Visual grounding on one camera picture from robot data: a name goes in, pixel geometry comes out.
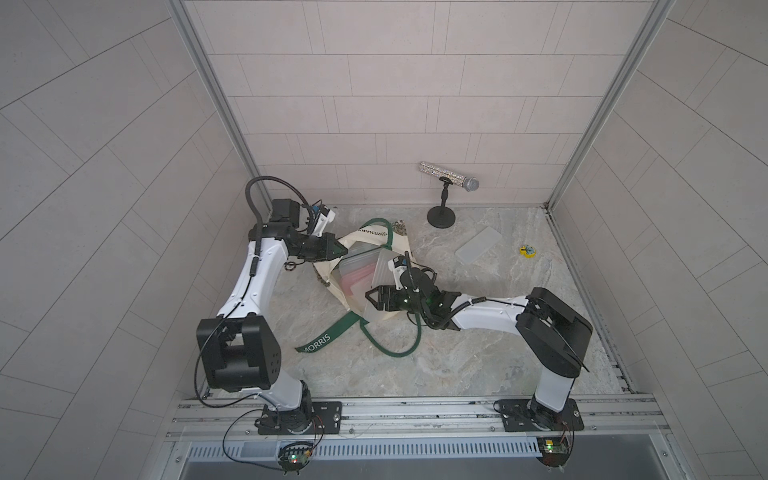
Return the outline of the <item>cream canvas tote bag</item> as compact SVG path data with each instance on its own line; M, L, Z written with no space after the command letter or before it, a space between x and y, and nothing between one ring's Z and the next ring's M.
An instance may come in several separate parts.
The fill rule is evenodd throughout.
M340 259L319 262L314 265L316 274L328 291L338 299L347 313L336 320L324 332L312 341L296 348L299 353L316 353L338 339L347 330L357 325L364 336L380 352L393 358L402 358L411 355L419 346L422 336L422 322L416 322L416 338L414 343L402 352L395 352L381 345L368 331L367 325L371 321L389 319L396 315L392 312L375 311L367 301L365 293L379 285L394 285L392 272L387 262L398 255L410 250L407 230L403 222L394 223L383 219L374 218L363 224L358 230L341 239L341 244L348 249L348 253ZM351 260L356 257L377 260L373 275L352 286L352 294L345 295L334 272L342 260Z

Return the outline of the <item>clear translucent pencil case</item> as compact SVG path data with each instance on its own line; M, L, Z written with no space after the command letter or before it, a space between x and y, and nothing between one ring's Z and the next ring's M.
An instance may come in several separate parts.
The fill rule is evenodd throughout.
M472 264L482 255L487 253L501 239L502 235L500 232L492 227L486 227L467 243L459 247L455 251L455 255L463 264Z

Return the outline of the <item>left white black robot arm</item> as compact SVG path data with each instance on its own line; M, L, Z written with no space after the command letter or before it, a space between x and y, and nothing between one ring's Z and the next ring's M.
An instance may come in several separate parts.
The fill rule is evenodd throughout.
M261 434L303 434L313 428L309 388L282 370L282 350L266 319L289 258L314 263L347 253L325 231L335 213L320 202L310 207L310 213L309 231L301 233L299 203L273 202L269 220L258 219L249 231L247 256L230 297L196 330L207 386L245 399L261 398L265 403Z

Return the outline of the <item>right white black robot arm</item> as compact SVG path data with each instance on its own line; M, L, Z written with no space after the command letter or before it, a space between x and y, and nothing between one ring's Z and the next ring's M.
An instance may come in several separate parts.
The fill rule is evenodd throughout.
M493 404L507 432L574 433L584 429L570 394L593 334L592 324L546 288L515 298L471 296L439 289L429 269L397 267L393 285L365 293L380 312L405 312L433 330L485 329L521 336L542 365L533 396Z

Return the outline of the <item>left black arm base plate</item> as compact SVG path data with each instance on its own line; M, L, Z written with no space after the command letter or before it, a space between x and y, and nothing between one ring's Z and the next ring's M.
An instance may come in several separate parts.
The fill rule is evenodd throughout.
M254 424L259 435L334 435L340 432L341 417L341 402L313 401L290 411L265 406Z

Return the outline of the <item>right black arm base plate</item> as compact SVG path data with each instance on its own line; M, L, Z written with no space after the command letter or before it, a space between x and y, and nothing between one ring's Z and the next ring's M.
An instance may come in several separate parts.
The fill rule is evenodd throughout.
M506 432L583 431L584 422L574 399L568 398L561 411L554 411L530 399L500 399L494 402Z

